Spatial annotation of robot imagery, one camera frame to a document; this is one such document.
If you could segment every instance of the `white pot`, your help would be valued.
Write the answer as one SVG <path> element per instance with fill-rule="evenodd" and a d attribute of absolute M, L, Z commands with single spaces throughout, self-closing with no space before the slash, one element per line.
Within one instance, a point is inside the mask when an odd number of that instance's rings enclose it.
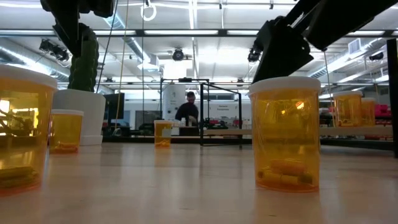
<path fill-rule="evenodd" d="M 104 121 L 105 102 L 105 97 L 97 93 L 59 90 L 54 93 L 52 108 L 84 112 L 80 145 L 92 146 L 102 143 L 101 129 Z"/>

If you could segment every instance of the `table surface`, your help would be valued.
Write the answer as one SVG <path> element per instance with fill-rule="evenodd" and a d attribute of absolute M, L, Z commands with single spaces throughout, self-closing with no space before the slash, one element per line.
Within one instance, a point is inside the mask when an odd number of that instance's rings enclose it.
<path fill-rule="evenodd" d="M 251 146 L 106 143 L 51 155 L 41 189 L 0 198 L 0 223 L 398 223 L 392 152 L 322 147 L 320 191 L 254 184 Z"/>

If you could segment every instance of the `person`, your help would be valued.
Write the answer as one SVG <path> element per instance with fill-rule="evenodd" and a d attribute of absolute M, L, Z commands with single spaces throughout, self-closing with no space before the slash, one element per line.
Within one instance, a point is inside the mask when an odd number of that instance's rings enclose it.
<path fill-rule="evenodd" d="M 180 108 L 177 110 L 177 113 L 175 114 L 175 119 L 181 121 L 182 118 L 185 118 L 185 121 L 188 123 L 188 121 L 192 122 L 192 125 L 198 126 L 198 115 L 199 111 L 198 108 L 195 106 L 195 94 L 194 92 L 190 91 L 187 93 L 187 101 L 183 105 L 180 106 Z"/>

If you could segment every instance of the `ceiling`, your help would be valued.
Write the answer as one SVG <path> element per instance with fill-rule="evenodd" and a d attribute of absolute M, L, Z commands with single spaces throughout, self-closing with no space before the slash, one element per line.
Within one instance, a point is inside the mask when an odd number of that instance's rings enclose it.
<path fill-rule="evenodd" d="M 277 5 L 273 10 L 269 10 L 269 5 L 267 5 L 269 1 L 266 0 L 223 0 L 224 8 L 220 10 L 218 8 L 219 0 L 198 0 L 197 7 L 195 7 L 197 10 L 193 10 L 193 15 L 190 16 L 190 1 L 192 0 L 152 0 L 157 14 L 153 20 L 143 21 L 141 17 L 142 1 L 129 1 L 130 6 L 127 7 L 127 0 L 119 0 L 118 14 L 129 29 L 260 29 L 265 21 L 286 15 L 296 3 L 294 0 L 275 0 L 274 3 Z M 0 29 L 51 29 L 55 24 L 51 13 L 45 12 L 41 8 L 40 0 L 0 0 L 0 9 L 2 11 Z M 126 21 L 123 18 L 126 18 L 127 9 L 128 20 Z M 151 16 L 152 9 L 146 9 L 144 14 L 147 17 Z M 107 22 L 93 13 L 82 14 L 80 22 L 92 29 L 109 29 Z M 363 29 L 398 29 L 398 6 L 378 15 Z M 39 50 L 41 37 L 10 37 L 9 39 L 41 54 Z M 49 39 L 53 43 L 63 45 L 56 38 Z M 342 38 L 330 45 L 326 51 L 326 60 L 339 57 L 342 52 L 347 51 L 348 43 L 353 40 L 353 38 Z M 184 62 L 184 66 L 187 67 L 188 77 L 209 78 L 215 82 L 235 82 L 238 78 L 246 78 L 245 81 L 250 81 L 256 70 L 252 69 L 255 65 L 248 63 L 247 60 L 249 49 L 254 41 L 253 37 L 196 37 L 194 41 L 191 37 L 138 37 L 135 38 L 135 41 L 144 49 L 145 53 L 158 56 L 161 65 L 172 63 L 170 53 L 175 48 L 181 48 L 185 54 L 193 55 L 193 45 L 195 44 L 198 73 L 194 73 L 192 60 L 187 60 Z M 100 37 L 98 42 L 100 44 L 99 61 L 102 61 L 108 38 Z M 138 68 L 141 63 L 128 46 L 125 47 L 123 58 L 123 45 L 124 41 L 119 37 L 110 39 L 109 54 L 106 56 L 102 80 L 112 77 L 113 80 L 118 81 L 122 72 L 122 62 L 124 82 L 160 80 L 159 72 L 143 73 Z M 293 75 L 308 75 L 309 71 L 324 66 L 323 52 L 312 48 L 311 54 L 315 60 L 304 65 Z M 49 55 L 44 55 L 44 57 L 54 60 Z M 62 63 L 62 65 L 67 67 L 69 62 Z M 369 61 L 366 68 L 369 66 L 376 66 L 376 63 Z M 343 73 L 343 77 L 346 77 L 363 71 L 364 68 L 362 57 L 358 58 L 355 63 L 339 68 L 335 73 Z M 362 81 L 357 78 L 352 82 Z M 142 85 L 124 85 L 123 87 L 142 88 Z"/>

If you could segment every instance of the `white tank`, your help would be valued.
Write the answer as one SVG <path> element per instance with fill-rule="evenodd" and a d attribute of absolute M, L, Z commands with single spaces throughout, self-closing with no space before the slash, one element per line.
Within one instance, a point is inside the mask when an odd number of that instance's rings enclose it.
<path fill-rule="evenodd" d="M 185 85 L 166 85 L 163 90 L 163 119 L 174 120 L 178 108 L 186 102 Z"/>

